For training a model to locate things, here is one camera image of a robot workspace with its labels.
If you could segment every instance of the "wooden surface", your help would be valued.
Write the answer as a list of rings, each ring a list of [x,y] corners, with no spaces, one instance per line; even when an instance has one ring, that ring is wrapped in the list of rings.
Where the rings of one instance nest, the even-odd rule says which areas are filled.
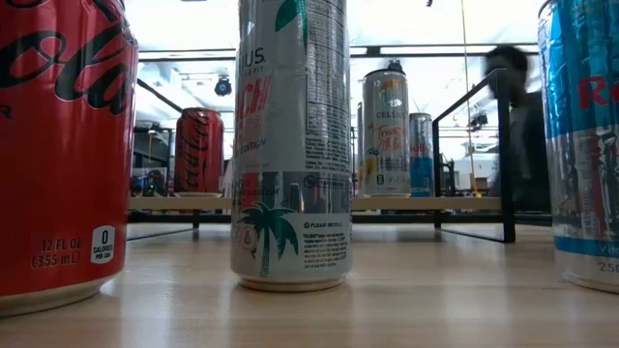
[[[345,285],[294,295],[239,287],[228,233],[130,242],[126,270],[100,295],[0,320],[0,347],[619,347],[619,298],[559,281],[547,229],[520,227],[503,246],[356,226]]]
[[[229,198],[145,198],[130,199],[130,209],[150,210],[185,210],[185,209],[230,209],[232,200]],[[434,209],[479,209],[500,210],[500,198],[354,198],[353,210],[434,210]]]

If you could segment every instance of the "person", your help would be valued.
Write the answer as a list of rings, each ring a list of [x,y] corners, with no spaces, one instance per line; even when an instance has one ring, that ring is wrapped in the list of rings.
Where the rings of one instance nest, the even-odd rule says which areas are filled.
[[[510,91],[510,154],[515,209],[549,211],[550,184],[545,149],[544,105],[542,92],[526,92],[529,64],[526,54],[516,47],[502,45],[486,54],[486,74],[506,69]],[[490,90],[496,96],[495,86]],[[494,181],[500,194],[500,171]]]

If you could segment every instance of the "wooden shelf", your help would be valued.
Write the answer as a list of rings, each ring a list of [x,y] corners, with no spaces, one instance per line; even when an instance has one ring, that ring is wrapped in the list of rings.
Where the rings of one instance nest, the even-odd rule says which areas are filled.
[[[216,210],[231,209],[230,198],[130,198],[130,209],[137,210]],[[354,198],[353,210],[500,210],[500,198]]]

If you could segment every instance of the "aluminum can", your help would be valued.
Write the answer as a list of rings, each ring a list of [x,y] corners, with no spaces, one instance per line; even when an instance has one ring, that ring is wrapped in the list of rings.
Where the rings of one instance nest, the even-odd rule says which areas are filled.
[[[557,263],[619,292],[619,4],[545,1],[539,44]]]
[[[123,269],[137,42],[118,0],[0,2],[0,316]]]
[[[357,195],[360,197],[364,196],[364,173],[365,173],[365,165],[364,165],[364,149],[366,147],[364,141],[364,104],[360,102],[357,105],[357,185],[358,191]]]
[[[364,195],[410,196],[408,85],[401,71],[364,78]]]
[[[222,185],[221,115],[205,108],[187,108],[176,123],[174,191],[215,194]]]
[[[241,0],[231,265],[309,291],[350,271],[346,1]]]
[[[434,196],[434,160],[432,158],[432,118],[426,113],[410,117],[411,197]]]

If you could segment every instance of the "red can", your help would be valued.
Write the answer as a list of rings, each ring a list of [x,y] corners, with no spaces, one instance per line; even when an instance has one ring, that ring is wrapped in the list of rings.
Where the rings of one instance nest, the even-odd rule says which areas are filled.
[[[223,121],[217,111],[187,108],[176,123],[176,192],[221,192]]]
[[[122,0],[0,1],[0,315],[125,262],[137,42]]]

